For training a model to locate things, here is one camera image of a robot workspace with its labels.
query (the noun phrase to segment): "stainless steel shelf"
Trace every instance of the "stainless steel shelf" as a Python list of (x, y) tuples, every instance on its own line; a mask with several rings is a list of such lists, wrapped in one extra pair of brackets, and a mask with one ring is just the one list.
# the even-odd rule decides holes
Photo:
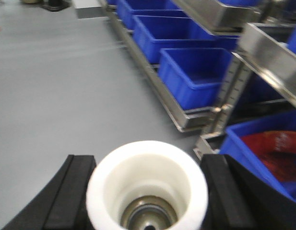
[(154, 69), (155, 66), (152, 66), (148, 62), (117, 15), (111, 11), (107, 11), (107, 14), (112, 22), (114, 30), (127, 46), (127, 49), (136, 64), (147, 76), (152, 89), (157, 95), (159, 101), (162, 103), (163, 107), (166, 109), (177, 129), (180, 132), (202, 129), (209, 120), (208, 116), (210, 114), (210, 107), (184, 111), (158, 77), (156, 70)]
[(295, 25), (247, 24), (240, 59), (296, 107), (296, 54), (286, 42)]
[(225, 127), (253, 74), (264, 79), (296, 108), (296, 54), (284, 44), (295, 26), (247, 24), (210, 113), (210, 122), (196, 143), (194, 151), (199, 158), (204, 153), (216, 153), (207, 140), (225, 134)]
[(258, 22), (254, 8), (233, 7), (217, 0), (172, 0), (195, 22), (215, 35), (239, 34), (245, 23)]

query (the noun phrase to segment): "epoxy floor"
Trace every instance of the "epoxy floor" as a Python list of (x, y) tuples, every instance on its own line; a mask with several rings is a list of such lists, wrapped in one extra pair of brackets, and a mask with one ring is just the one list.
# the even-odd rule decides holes
[(0, 26), (0, 229), (68, 154), (151, 139), (192, 154), (198, 134), (176, 130), (107, 18), (5, 0)]

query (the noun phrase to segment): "white cylindrical cup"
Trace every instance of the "white cylindrical cup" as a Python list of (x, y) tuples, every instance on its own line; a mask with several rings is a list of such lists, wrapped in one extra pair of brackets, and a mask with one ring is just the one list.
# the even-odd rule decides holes
[(93, 227), (124, 230), (122, 214), (143, 196), (172, 206), (178, 220), (169, 230), (198, 230), (208, 203), (204, 175), (188, 154), (159, 141), (134, 142), (108, 154), (90, 178), (86, 205)]

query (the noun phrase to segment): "metal tray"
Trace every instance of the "metal tray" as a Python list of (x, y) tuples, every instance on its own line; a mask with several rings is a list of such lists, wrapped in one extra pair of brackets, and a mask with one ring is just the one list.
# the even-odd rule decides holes
[(296, 54), (286, 42), (296, 25), (247, 24), (239, 40), (242, 61), (296, 107)]
[(260, 18), (260, 12), (254, 8), (228, 6), (217, 0), (173, 2), (195, 22), (215, 35), (240, 33), (245, 23), (258, 22)]

